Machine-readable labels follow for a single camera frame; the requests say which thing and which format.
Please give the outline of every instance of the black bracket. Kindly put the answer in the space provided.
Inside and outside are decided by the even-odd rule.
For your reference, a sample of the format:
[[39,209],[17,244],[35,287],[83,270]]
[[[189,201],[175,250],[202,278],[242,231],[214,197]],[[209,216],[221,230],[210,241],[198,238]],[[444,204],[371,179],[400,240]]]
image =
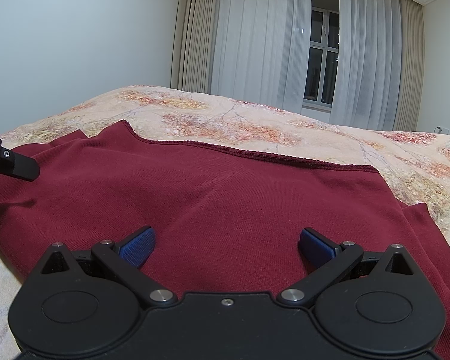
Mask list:
[[2,147],[0,139],[0,174],[34,181],[40,175],[40,167],[33,158]]

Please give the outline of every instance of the blue gripper pad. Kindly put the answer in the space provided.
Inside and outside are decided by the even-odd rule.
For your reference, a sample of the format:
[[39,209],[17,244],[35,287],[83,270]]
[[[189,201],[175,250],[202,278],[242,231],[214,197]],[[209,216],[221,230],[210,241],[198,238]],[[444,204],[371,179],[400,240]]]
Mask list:
[[305,256],[315,268],[321,267],[323,264],[336,257],[336,252],[332,247],[325,244],[306,229],[303,229],[300,234],[299,247],[303,256]]
[[147,230],[140,232],[134,238],[125,240],[126,243],[121,245],[118,255],[135,268],[139,268],[147,258],[150,257],[155,248],[155,230],[149,227]]

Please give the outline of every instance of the beige curtain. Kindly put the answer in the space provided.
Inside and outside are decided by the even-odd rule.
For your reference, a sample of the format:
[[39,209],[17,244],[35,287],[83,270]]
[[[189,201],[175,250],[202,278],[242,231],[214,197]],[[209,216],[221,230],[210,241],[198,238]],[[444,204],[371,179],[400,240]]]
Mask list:
[[401,17],[401,81],[393,130],[415,131],[422,99],[425,65],[423,7],[411,0],[401,0]]
[[217,0],[179,0],[171,87],[186,92],[210,90]]

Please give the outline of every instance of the window pane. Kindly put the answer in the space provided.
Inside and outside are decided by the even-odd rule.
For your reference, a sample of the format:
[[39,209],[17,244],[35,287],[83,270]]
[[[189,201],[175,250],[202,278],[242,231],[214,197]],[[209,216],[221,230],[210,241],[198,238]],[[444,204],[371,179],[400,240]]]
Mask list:
[[312,11],[312,33],[310,40],[321,43],[321,29],[323,26],[323,12]]
[[304,98],[317,101],[318,87],[320,85],[321,56],[323,50],[310,47],[308,57],[308,72],[306,74],[306,87]]
[[328,51],[326,54],[325,81],[323,82],[323,95],[321,102],[333,103],[333,93],[335,91],[335,81],[337,79],[338,53]]
[[340,15],[330,12],[328,47],[338,48],[339,35],[340,35]]

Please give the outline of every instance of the window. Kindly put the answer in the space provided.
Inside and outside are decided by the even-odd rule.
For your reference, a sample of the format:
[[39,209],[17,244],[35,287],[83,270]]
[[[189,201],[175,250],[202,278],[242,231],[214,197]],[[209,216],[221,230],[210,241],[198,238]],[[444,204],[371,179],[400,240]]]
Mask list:
[[337,78],[338,37],[339,13],[313,7],[303,105],[331,107]]

